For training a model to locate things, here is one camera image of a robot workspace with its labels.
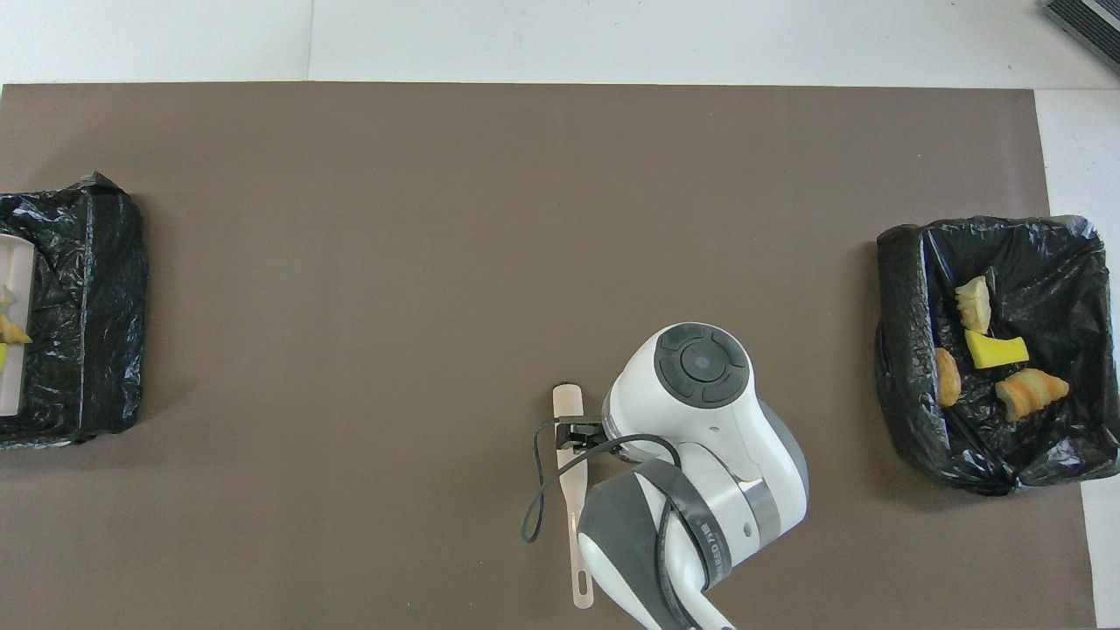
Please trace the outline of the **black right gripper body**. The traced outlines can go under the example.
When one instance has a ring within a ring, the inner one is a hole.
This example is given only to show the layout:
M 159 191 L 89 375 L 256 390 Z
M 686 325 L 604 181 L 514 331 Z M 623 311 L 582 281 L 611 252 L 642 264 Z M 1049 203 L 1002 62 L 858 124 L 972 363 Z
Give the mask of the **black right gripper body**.
M 585 452 L 607 442 L 604 425 L 600 421 L 560 421 L 557 424 L 557 450 Z

